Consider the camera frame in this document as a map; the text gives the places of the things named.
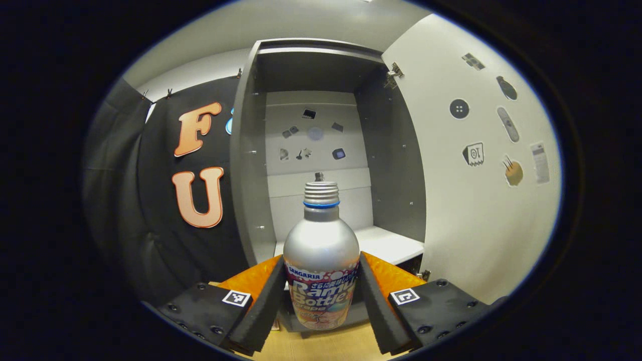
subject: bottle label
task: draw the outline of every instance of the bottle label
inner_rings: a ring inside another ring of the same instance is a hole
[[[347,269],[309,272],[286,262],[290,297],[299,322],[313,330],[339,327],[348,316],[359,263]]]

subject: white door panel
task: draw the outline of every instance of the white door panel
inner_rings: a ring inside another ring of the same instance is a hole
[[[477,70],[462,56],[474,55]],[[446,278],[484,303],[507,295],[532,270],[548,243],[560,204],[560,154],[545,109],[521,75],[501,55],[453,23],[432,14],[384,53],[413,120],[426,183],[426,241],[421,270]],[[497,76],[517,91],[502,92]],[[450,111],[455,99],[469,106],[464,119]],[[513,143],[498,116],[504,107],[519,132]],[[463,150],[483,143],[481,165]],[[542,143],[550,181],[538,184],[531,146]],[[510,186],[502,161],[523,169]]]

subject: ceiling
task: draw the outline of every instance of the ceiling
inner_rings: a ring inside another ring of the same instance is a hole
[[[239,0],[176,31],[139,58],[123,77],[130,84],[143,84],[182,64],[251,48],[262,39],[332,39],[384,51],[429,14],[403,0]]]

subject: aluminum bottle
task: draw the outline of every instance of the aluminum bottle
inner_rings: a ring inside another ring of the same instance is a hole
[[[306,183],[304,219],[290,231],[283,258],[297,319],[313,330],[341,326],[359,266],[359,243],[339,218],[335,182]]]

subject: wooden floor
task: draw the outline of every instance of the wooden floor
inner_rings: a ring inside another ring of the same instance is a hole
[[[248,357],[251,360],[296,361],[371,361],[390,360],[390,353],[382,355],[377,347],[369,322],[339,331],[316,332],[306,338],[300,333],[288,332],[282,326],[272,330],[261,352]]]

